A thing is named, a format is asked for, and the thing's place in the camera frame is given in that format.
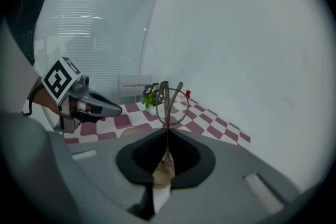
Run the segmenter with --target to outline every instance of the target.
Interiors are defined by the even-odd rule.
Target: glasses lens
[[[186,113],[187,113],[187,107],[188,107],[188,101],[186,96],[178,92],[176,95],[175,100],[172,104],[172,99],[175,94],[175,89],[169,89],[169,100],[171,105],[171,112],[170,112],[170,124],[176,124],[184,119]],[[162,97],[159,97],[157,99],[157,115],[160,119],[160,121],[165,122],[165,111],[164,111],[164,94]]]

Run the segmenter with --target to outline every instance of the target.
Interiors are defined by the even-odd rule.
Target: white chair
[[[144,86],[152,83],[152,75],[122,75],[117,74],[117,103],[122,104],[123,99],[142,96]]]

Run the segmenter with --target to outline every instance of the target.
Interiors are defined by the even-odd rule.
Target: cable
[[[34,100],[34,98],[35,98],[35,95],[36,95],[40,90],[42,90],[42,89],[44,89],[44,85],[43,85],[43,84],[40,84],[39,86],[37,86],[37,87],[33,90],[33,92],[32,92],[31,95],[30,95],[30,98],[29,98],[29,112],[28,112],[28,113],[23,113],[23,111],[22,111],[22,114],[23,114],[24,116],[30,116],[30,115],[32,114],[33,100]]]

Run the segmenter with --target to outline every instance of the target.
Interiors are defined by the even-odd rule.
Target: eyeglasses
[[[189,109],[189,101],[186,95],[181,91],[182,87],[183,83],[180,82],[177,89],[169,88],[168,81],[163,81],[160,84],[156,97],[156,114],[163,123],[163,127],[167,133],[167,148],[164,160],[161,161],[161,168],[164,173],[169,175],[170,180],[175,177],[175,169],[172,156],[169,152],[169,129],[171,125],[183,121]]]
[[[168,82],[163,81],[156,97],[156,114],[167,130],[184,120],[189,110],[189,101],[181,91],[183,83],[177,89],[169,88]]]

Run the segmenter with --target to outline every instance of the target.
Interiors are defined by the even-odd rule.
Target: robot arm
[[[65,57],[58,59],[43,77],[42,84],[56,101],[59,112],[54,131],[74,133],[82,122],[96,123],[103,117],[121,114],[121,107],[91,90],[89,81],[89,77],[82,75]],[[77,107],[71,109],[69,103],[73,100],[77,101]]]

